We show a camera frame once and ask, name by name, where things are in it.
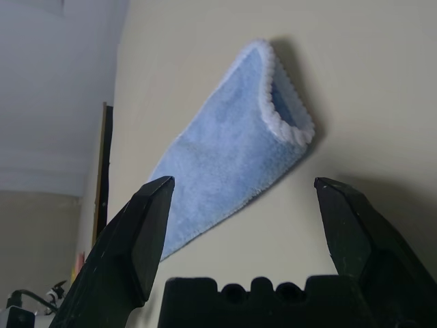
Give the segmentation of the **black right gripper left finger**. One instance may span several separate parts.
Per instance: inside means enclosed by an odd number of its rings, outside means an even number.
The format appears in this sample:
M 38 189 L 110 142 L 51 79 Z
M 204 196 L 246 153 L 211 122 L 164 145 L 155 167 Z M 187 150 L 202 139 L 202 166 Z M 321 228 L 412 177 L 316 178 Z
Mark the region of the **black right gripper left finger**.
M 52 327 L 125 327 L 149 300 L 162 256 L 172 176 L 143 185 L 104 228 Z

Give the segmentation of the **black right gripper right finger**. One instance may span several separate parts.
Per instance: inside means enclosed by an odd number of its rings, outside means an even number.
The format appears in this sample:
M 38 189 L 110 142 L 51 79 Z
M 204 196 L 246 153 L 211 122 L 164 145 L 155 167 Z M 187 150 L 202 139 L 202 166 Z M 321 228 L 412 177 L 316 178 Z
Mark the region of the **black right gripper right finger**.
M 435 327 L 436 282 L 402 235 L 350 185 L 314 187 L 335 268 L 359 285 L 378 326 Z

